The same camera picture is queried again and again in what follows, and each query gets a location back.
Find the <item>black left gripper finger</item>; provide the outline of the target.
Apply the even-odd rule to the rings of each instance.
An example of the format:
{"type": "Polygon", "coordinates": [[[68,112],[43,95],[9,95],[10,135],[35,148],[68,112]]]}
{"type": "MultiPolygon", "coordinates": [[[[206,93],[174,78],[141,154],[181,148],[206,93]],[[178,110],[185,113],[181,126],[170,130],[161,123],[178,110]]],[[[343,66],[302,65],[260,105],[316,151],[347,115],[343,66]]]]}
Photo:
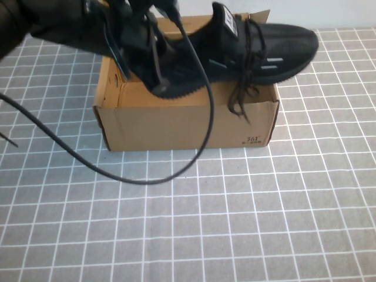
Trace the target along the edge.
{"type": "Polygon", "coordinates": [[[126,57],[130,69],[145,84],[152,94],[163,94],[168,79],[160,69],[159,47],[167,48],[167,42],[159,29],[127,29],[126,57]]]}
{"type": "Polygon", "coordinates": [[[158,28],[158,57],[159,59],[174,59],[176,50],[171,45],[171,40],[158,28]]]}

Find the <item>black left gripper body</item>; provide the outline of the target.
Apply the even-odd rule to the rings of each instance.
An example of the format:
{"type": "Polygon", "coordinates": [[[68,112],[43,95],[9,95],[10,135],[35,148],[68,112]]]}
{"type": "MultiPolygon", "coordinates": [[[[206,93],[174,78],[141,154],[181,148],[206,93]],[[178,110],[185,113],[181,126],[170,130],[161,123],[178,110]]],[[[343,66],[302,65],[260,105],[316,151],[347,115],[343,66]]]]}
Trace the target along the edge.
{"type": "Polygon", "coordinates": [[[118,2],[120,35],[117,46],[122,56],[165,52],[165,38],[153,13],[144,6],[134,11],[128,2],[118,2]]]}

